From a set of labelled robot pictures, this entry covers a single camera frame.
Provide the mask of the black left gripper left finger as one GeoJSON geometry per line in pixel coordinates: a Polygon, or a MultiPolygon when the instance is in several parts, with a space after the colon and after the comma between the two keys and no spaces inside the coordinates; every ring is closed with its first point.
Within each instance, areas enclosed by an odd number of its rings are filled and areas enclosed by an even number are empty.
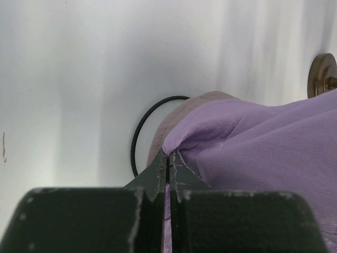
{"type": "Polygon", "coordinates": [[[161,252],[165,155],[121,188],[35,188],[18,203],[1,252],[161,252]]]}

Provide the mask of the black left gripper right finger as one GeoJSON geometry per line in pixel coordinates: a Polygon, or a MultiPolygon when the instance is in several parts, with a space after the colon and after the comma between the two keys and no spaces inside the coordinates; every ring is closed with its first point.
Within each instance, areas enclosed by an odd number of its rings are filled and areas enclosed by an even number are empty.
{"type": "Polygon", "coordinates": [[[211,189],[171,154],[173,252],[327,252],[309,205],[291,192],[211,189]]]}

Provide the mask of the grey bucket hat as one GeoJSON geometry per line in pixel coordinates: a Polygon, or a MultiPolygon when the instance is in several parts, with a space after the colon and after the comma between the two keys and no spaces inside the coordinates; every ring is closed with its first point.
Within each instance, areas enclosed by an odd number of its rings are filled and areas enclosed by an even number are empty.
{"type": "Polygon", "coordinates": [[[172,131],[172,129],[182,120],[184,119],[191,111],[201,106],[204,103],[215,101],[215,100],[223,100],[223,99],[237,99],[234,96],[231,96],[227,93],[221,91],[212,91],[201,94],[199,96],[195,96],[185,100],[182,104],[180,104],[176,109],[170,112],[160,123],[158,126],[154,137],[152,139],[152,143],[148,152],[146,167],[148,167],[153,161],[154,157],[158,150],[162,147],[166,136],[172,131]]]}

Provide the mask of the purple bucket hat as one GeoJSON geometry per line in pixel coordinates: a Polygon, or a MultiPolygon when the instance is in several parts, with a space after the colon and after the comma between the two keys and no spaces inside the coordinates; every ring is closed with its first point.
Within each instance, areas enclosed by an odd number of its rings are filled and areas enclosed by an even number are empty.
{"type": "Polygon", "coordinates": [[[166,136],[209,186],[291,191],[311,206],[336,252],[336,92],[280,106],[240,99],[202,104],[166,136]]]}

